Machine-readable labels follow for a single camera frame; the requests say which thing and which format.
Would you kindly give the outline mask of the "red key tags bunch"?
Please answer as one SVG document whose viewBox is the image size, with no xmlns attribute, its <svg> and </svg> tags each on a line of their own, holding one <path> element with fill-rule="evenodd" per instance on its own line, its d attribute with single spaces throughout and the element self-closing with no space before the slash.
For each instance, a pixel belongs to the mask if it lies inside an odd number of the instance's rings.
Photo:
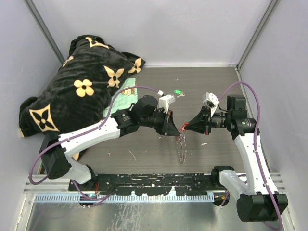
<svg viewBox="0 0 308 231">
<path fill-rule="evenodd" d="M 186 131 L 186 126 L 188 126 L 188 123 L 184 123 L 183 126 L 181 127 L 181 132 L 185 132 Z"/>
</svg>

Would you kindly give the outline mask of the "large keyring with small rings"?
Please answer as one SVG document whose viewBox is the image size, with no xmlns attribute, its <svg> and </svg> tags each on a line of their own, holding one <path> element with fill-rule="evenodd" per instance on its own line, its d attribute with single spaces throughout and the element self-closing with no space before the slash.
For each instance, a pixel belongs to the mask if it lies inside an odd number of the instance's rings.
<svg viewBox="0 0 308 231">
<path fill-rule="evenodd" d="M 180 164 L 183 164 L 187 157 L 186 140 L 184 131 L 179 129 L 179 135 L 175 137 L 177 157 Z"/>
</svg>

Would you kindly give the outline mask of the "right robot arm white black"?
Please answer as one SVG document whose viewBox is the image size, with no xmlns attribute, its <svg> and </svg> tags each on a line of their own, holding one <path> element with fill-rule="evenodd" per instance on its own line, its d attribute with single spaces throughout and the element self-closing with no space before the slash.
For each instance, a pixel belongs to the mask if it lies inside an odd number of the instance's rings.
<svg viewBox="0 0 308 231">
<path fill-rule="evenodd" d="M 277 221 L 288 206 L 287 196 L 280 194 L 268 171 L 261 149 L 257 121 L 247 116 L 246 98 L 228 95 L 227 110 L 217 113 L 216 95 L 203 96 L 201 111 L 184 130 L 208 135 L 213 128 L 225 128 L 231 133 L 244 164 L 246 180 L 243 182 L 231 166 L 214 166 L 211 184 L 215 189 L 227 189 L 236 200 L 236 209 L 242 222 Z"/>
</svg>

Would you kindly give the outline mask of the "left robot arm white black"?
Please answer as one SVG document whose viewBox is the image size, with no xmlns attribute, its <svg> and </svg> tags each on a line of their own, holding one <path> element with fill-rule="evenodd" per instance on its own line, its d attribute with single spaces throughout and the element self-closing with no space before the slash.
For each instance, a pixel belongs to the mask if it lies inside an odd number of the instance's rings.
<svg viewBox="0 0 308 231">
<path fill-rule="evenodd" d="M 174 101 L 173 95 L 159 99 L 145 95 L 129 108 L 116 111 L 104 121 L 58 137 L 47 135 L 41 146 L 41 160 L 47 177 L 51 180 L 67 178 L 86 191 L 94 189 L 98 180 L 93 169 L 74 160 L 73 155 L 98 143 L 136 132 L 139 127 L 154 128 L 160 135 L 178 136 L 173 112 L 169 108 Z"/>
</svg>

